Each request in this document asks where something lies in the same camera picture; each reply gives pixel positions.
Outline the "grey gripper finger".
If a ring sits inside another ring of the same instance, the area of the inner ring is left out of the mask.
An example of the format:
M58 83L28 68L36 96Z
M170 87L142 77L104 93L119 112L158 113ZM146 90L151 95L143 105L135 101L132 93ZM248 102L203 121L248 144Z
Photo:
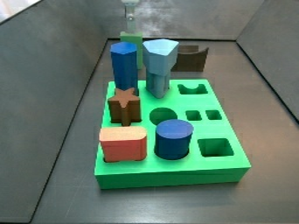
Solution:
M136 31L136 5L139 0L122 0L122 3L126 6L126 24L127 24L127 31L134 33Z

